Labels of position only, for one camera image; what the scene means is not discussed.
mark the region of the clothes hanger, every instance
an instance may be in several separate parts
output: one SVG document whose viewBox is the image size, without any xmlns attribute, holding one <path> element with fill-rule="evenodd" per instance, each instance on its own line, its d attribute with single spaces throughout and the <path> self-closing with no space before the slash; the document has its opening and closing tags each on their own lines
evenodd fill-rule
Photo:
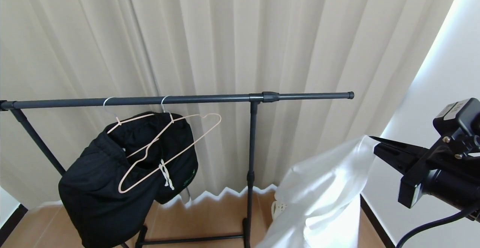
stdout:
<svg viewBox="0 0 480 248">
<path fill-rule="evenodd" d="M 141 118 L 145 118 L 145 117 L 153 116 L 153 115 L 154 115 L 153 113 L 150 113 L 150 114 L 145 114 L 145 115 L 138 116 L 138 117 L 135 117 L 135 118 L 132 118 L 132 119 L 128 119 L 128 120 L 125 120 L 125 121 L 120 121 L 119 118 L 118 118 L 118 116 L 117 116 L 115 113 L 113 113 L 112 111 L 107 110 L 107 108 L 105 107 L 105 103 L 106 103 L 107 100 L 110 99 L 110 98 L 115 98 L 115 97 L 112 96 L 112 97 L 109 97 L 109 98 L 105 99 L 105 101 L 103 101 L 103 109 L 104 109 L 105 111 L 107 111 L 108 113 L 113 114 L 113 116 L 115 116 L 115 119 L 117 119 L 117 124 L 115 124 L 115 126 L 112 127 L 110 130 L 108 130 L 107 134 L 110 134 L 110 132 L 112 132 L 113 130 L 115 130 L 115 128 L 117 128 L 118 126 L 120 126 L 120 125 L 122 125 L 122 124 L 124 124 L 124 123 L 128 123 L 128 122 L 131 122 L 131 121 L 134 121 L 134 120 L 138 120 L 138 119 L 141 119 Z"/>
<path fill-rule="evenodd" d="M 142 159 L 139 159 L 137 161 L 135 161 L 131 166 L 130 168 L 127 170 L 127 172 L 125 173 L 125 175 L 123 175 L 122 179 L 120 180 L 120 183 L 118 184 L 118 191 L 120 194 L 123 194 L 123 193 L 126 193 L 128 191 L 130 191 L 132 188 L 134 188 L 135 186 L 139 185 L 139 183 L 141 183 L 142 181 L 144 181 L 146 178 L 150 177 L 153 173 L 157 172 L 158 170 L 161 170 L 161 172 L 163 173 L 163 176 L 165 177 L 166 179 L 166 183 L 165 183 L 165 186 L 170 186 L 170 188 L 173 190 L 173 184 L 170 180 L 170 177 L 168 175 L 168 170 L 166 168 L 166 164 L 170 163 L 173 159 L 177 158 L 178 156 L 180 156 L 181 154 L 183 154 L 185 151 L 187 151 L 188 149 L 190 149 L 193 145 L 195 145 L 199 140 L 201 140 L 204 136 L 206 136 L 206 134 L 208 134 L 210 131 L 213 130 L 213 128 L 217 127 L 217 125 L 220 124 L 220 122 L 222 121 L 222 116 L 217 114 L 217 113 L 208 113 L 207 115 L 205 116 L 201 116 L 200 114 L 193 114 L 193 115 L 188 115 L 188 116 L 185 116 L 185 117 L 181 117 L 181 118 L 177 118 L 177 119 L 173 119 L 172 117 L 172 114 L 169 112 L 169 111 L 166 111 L 164 106 L 163 106 L 163 99 L 162 99 L 162 102 L 161 102 L 161 106 L 162 106 L 162 109 L 163 109 L 163 112 L 168 112 L 170 114 L 170 122 L 165 126 L 165 128 L 163 128 L 161 130 L 161 132 L 149 143 L 147 144 L 146 146 L 142 147 L 141 149 L 145 149 L 146 148 L 146 151 L 145 151 L 145 156 L 142 158 Z M 123 184 L 123 181 L 125 181 L 125 178 L 127 178 L 127 175 L 130 173 L 130 171 L 132 171 L 132 169 L 141 161 L 144 161 L 146 158 L 147 158 L 147 155 L 149 154 L 149 148 L 150 146 L 156 142 L 160 136 L 163 134 L 163 132 L 171 125 L 173 124 L 175 121 L 179 121 L 179 120 L 183 120 L 183 119 L 186 119 L 186 118 L 190 118 L 190 117 L 195 117 L 195 116 L 199 116 L 200 118 L 206 118 L 207 116 L 209 115 L 217 115 L 219 117 L 219 120 L 218 122 L 213 125 L 213 127 L 211 127 L 205 134 L 203 134 L 202 136 L 200 136 L 199 138 L 197 138 L 197 140 L 195 140 L 192 144 L 190 144 L 190 146 L 188 146 L 187 148 L 185 148 L 183 151 L 179 152 L 178 154 L 176 154 L 175 156 L 173 156 L 172 158 L 170 158 L 167 162 L 163 162 L 163 159 L 160 160 L 160 164 L 158 165 L 158 168 L 154 169 L 153 171 L 151 171 L 148 175 L 146 175 L 145 177 L 143 177 L 141 180 L 137 181 L 134 185 L 130 186 L 129 188 L 127 188 L 126 190 L 122 190 L 122 184 Z"/>
</svg>

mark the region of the floor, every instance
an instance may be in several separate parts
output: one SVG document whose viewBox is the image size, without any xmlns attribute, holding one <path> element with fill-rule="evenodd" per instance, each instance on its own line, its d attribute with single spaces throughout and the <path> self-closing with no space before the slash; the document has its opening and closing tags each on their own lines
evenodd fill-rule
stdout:
<svg viewBox="0 0 480 248">
<path fill-rule="evenodd" d="M 272 222 L 270 207 L 274 191 L 254 193 L 251 244 L 259 243 Z M 221 200 L 205 197 L 188 208 L 180 201 L 165 207 L 154 203 L 146 218 L 147 239 L 195 238 L 242 232 L 246 195 L 225 193 Z M 134 237 L 127 242 L 134 248 Z M 360 216 L 359 248 L 384 248 L 372 224 L 362 212 Z M 14 229 L 3 248 L 81 248 L 80 238 L 65 209 L 46 206 L 29 211 Z M 242 239 L 158 245 L 161 248 L 242 248 Z"/>
</svg>

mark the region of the curtain fold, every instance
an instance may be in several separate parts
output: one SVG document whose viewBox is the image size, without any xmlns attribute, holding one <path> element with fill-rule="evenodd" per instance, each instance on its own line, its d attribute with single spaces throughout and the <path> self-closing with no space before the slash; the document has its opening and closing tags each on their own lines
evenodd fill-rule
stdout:
<svg viewBox="0 0 480 248">
<path fill-rule="evenodd" d="M 354 91 L 354 100 L 259 105 L 255 185 L 345 139 L 378 135 L 402 101 L 453 0 L 0 0 L 7 100 Z M 240 191 L 248 103 L 167 105 L 219 113 L 197 143 L 192 197 Z M 120 118 L 152 106 L 113 106 Z M 114 118 L 101 107 L 24 110 L 65 168 Z M 216 120 L 189 120 L 199 137 Z M 8 112 L 1 186 L 26 207 L 58 200 L 58 173 Z"/>
</svg>

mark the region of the black clothes rack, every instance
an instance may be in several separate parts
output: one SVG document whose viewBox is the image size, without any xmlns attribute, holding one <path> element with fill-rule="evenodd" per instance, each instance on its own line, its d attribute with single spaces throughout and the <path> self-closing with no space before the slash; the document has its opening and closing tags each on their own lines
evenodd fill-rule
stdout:
<svg viewBox="0 0 480 248">
<path fill-rule="evenodd" d="M 254 173 L 254 153 L 255 153 L 255 129 L 257 125 L 257 111 L 259 103 L 271 103 L 279 100 L 306 100 L 306 99 L 353 99 L 354 93 L 288 93 L 280 94 L 271 91 L 263 93 L 251 94 L 225 94 L 213 96 L 168 96 L 164 99 L 163 104 L 170 103 L 225 103 L 225 102 L 250 102 L 250 149 L 249 149 L 249 165 L 247 173 L 247 217 L 243 219 L 243 232 L 226 235 L 211 236 L 205 238 L 188 238 L 188 239 L 170 239 L 162 241 L 146 241 L 145 235 L 147 227 L 144 225 L 139 232 L 135 248 L 141 248 L 143 245 L 169 244 L 182 242 L 197 241 L 215 241 L 220 239 L 243 238 L 245 248 L 250 247 L 250 225 L 252 222 L 252 193 L 255 180 Z M 111 98 L 108 99 L 106 106 L 126 106 L 126 105 L 159 105 L 164 97 L 129 97 L 129 98 Z M 22 112 L 24 108 L 65 108 L 79 106 L 102 106 L 106 98 L 89 98 L 89 99 L 63 99 L 63 100 L 39 100 L 39 101 L 7 101 L 0 100 L 0 110 L 10 110 L 31 136 L 33 141 L 38 145 L 43 154 L 48 158 L 57 171 L 63 175 L 65 169 L 62 167 L 57 158 L 31 126 L 27 117 Z"/>
</svg>

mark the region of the power cord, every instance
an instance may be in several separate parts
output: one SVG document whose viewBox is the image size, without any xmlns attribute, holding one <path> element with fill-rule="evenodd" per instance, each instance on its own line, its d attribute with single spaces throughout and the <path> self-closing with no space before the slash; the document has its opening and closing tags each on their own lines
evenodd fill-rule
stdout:
<svg viewBox="0 0 480 248">
<path fill-rule="evenodd" d="M 479 208 L 480 208 L 480 200 L 478 200 L 477 202 L 472 204 L 470 207 L 463 209 L 461 212 L 458 212 L 457 214 L 454 214 L 454 215 L 446 217 L 444 219 L 440 219 L 440 220 L 433 221 L 433 222 L 430 222 L 430 223 L 427 223 L 427 224 L 423 224 L 419 227 L 416 227 L 416 228 L 412 229 L 410 232 L 406 233 L 400 239 L 400 241 L 398 242 L 398 244 L 395 247 L 396 248 L 401 248 L 403 246 L 403 244 L 405 244 L 405 242 L 408 241 L 408 239 L 413 237 L 415 234 L 418 234 L 422 231 L 425 231 L 427 229 L 430 229 L 430 228 L 433 228 L 433 227 L 436 227 L 436 226 L 442 226 L 444 224 L 448 224 L 448 223 L 451 223 L 451 222 L 455 222 L 459 219 L 465 218 L 465 217 L 469 216 L 470 214 L 472 214 L 473 212 L 475 212 L 476 210 L 478 210 Z"/>
</svg>

